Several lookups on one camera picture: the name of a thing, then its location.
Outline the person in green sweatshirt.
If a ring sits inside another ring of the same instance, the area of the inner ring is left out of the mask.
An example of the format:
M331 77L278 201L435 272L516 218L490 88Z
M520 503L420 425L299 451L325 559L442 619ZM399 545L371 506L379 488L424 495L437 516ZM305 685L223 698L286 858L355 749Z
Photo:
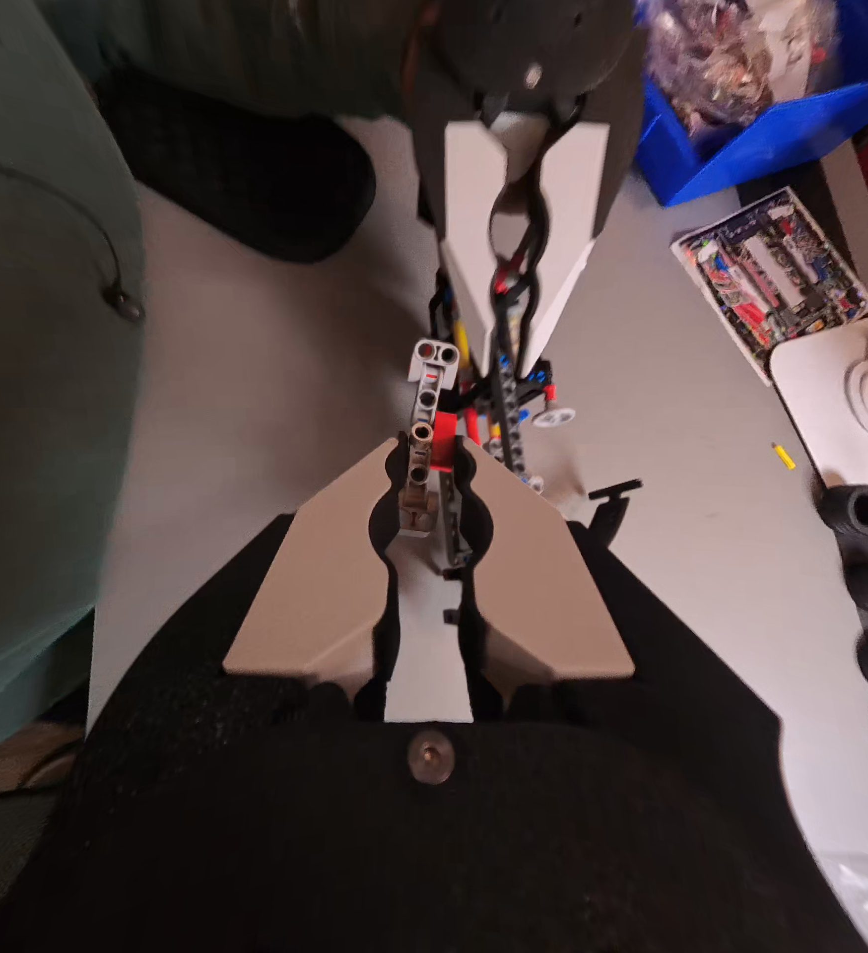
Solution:
M0 162L92 210L143 304L132 175L35 2L0 2ZM0 742L89 673L142 345L100 295L112 267L69 208L0 178Z

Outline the blue plastic bin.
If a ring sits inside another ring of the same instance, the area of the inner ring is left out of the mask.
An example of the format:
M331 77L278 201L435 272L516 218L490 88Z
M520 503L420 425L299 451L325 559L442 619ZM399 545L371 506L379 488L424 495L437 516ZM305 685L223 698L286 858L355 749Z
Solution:
M702 159L664 94L643 81L642 176L668 208L818 160L868 125L868 1L838 2L841 82L777 103Z

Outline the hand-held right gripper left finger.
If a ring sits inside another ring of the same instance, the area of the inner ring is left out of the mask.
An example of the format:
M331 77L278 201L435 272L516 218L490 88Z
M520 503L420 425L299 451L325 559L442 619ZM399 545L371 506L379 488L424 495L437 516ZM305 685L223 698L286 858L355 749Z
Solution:
M332 683L354 700L376 673L388 570L369 534L391 489L389 438L299 507L222 663L228 675Z

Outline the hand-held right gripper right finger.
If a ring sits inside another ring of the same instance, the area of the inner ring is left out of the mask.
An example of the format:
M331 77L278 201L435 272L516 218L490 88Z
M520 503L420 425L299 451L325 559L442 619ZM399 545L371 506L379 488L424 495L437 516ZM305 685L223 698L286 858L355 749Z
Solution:
M635 663L566 520L468 437L455 451L457 479L463 463L472 466L464 514L485 508L474 520L484 545L465 539L475 552L473 603L485 624L479 670L488 684L513 698L527 685L630 679Z

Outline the sweatshirt drawstring with toggle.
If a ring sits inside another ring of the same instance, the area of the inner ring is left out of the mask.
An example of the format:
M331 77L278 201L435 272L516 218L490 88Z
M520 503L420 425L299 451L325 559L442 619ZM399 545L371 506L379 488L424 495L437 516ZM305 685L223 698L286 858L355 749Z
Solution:
M103 240L112 259L112 279L100 288L100 295L107 306L120 318L132 325L139 325L145 318L145 308L141 301L128 292L123 280L122 262L118 248L101 220L85 204L68 195L56 185L44 181L32 173L23 172L13 166L0 162L0 178L42 193L62 203L70 211L87 223Z

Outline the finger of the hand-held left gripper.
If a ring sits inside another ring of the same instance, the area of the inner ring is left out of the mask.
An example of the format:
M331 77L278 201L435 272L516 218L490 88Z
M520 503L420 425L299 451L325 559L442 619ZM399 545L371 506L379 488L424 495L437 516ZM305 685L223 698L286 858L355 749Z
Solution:
M594 225L607 157L609 126L581 121L551 145L539 166L544 216L531 316L521 327L519 370L528 374L559 324L596 242Z
M444 234L440 251L480 375L489 374L496 317L491 302L498 268L491 241L495 205L508 182L515 121L450 123L444 133Z

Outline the lego car chassis assembly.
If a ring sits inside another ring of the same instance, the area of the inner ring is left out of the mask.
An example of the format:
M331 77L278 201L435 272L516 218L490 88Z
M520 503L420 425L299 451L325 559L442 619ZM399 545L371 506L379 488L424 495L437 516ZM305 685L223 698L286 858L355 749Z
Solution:
M531 316L538 280L521 246L499 259L492 301L501 306L506 338L488 346L489 370L475 363L454 291L445 269L436 276L429 303L430 333L416 341L408 381L416 398L407 432L407 476L399 496L401 533L427 537L442 522L447 565L440 576L459 581L472 550L461 531L462 501L456 488L454 454L459 428L488 456L537 493L544 481L530 471L523 449L523 423L557 428L576 412L561 404L549 361L540 358L518 377L520 331Z

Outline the plastic bag of lego parts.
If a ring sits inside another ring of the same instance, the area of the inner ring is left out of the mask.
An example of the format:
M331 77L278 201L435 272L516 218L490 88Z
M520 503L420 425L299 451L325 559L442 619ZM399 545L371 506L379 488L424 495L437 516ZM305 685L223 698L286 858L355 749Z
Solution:
M696 144L837 83L837 2L644 1L637 14L646 72Z

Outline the colourful sticker sheet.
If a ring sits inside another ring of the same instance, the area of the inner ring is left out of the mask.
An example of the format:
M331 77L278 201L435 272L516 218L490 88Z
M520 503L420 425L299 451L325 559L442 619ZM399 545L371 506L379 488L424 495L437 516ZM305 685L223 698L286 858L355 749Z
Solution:
M782 344L868 317L868 288L789 187L669 248L766 386Z

